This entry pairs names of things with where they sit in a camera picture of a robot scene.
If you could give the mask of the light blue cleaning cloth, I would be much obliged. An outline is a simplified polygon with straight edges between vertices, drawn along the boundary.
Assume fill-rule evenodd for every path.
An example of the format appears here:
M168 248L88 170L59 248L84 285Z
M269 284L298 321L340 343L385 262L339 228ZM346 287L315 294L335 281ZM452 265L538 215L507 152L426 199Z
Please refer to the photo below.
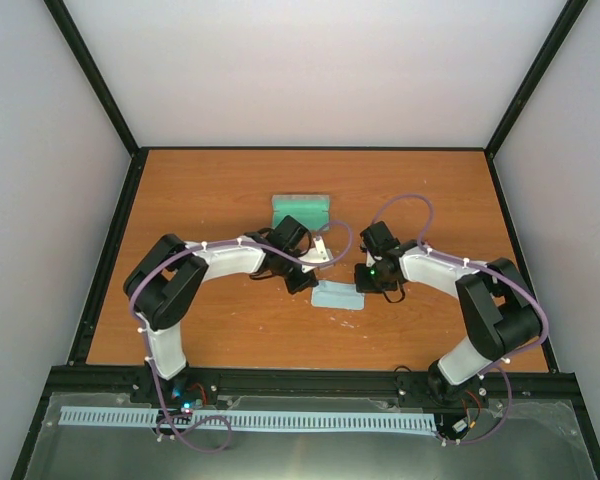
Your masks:
M365 307L365 295L358 292L354 284L320 280L312 289L311 305L316 308L361 311Z

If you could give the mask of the grey glasses case green lining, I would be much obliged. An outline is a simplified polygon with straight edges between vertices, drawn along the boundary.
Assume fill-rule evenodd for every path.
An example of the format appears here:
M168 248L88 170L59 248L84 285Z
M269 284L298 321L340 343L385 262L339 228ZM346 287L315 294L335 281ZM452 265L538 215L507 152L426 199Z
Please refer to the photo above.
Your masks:
M330 221L329 195L277 194L272 196L271 203L272 228L277 227L287 215L312 231L319 230Z

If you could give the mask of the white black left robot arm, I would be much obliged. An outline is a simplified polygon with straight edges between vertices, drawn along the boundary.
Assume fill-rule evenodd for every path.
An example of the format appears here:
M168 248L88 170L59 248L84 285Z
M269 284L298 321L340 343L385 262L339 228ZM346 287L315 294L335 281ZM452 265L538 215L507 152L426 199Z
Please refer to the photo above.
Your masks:
M329 258L321 236L291 216L275 228L229 240L185 242L175 234L162 236L123 285L144 344L152 394L173 403L187 393L181 322L204 283L233 275L254 281L279 277L294 295L318 285L315 270Z

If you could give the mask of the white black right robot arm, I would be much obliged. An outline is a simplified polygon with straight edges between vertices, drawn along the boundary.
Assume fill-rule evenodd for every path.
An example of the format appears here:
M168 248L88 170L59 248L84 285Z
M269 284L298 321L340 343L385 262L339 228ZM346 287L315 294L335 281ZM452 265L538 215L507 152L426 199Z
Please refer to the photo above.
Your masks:
M389 297L418 283L445 293L460 305L466 336L428 368L429 395L440 405L456 401L478 375L539 340L547 320L513 262L461 259L411 240L402 243L383 221L360 234L366 260L355 266L360 293Z

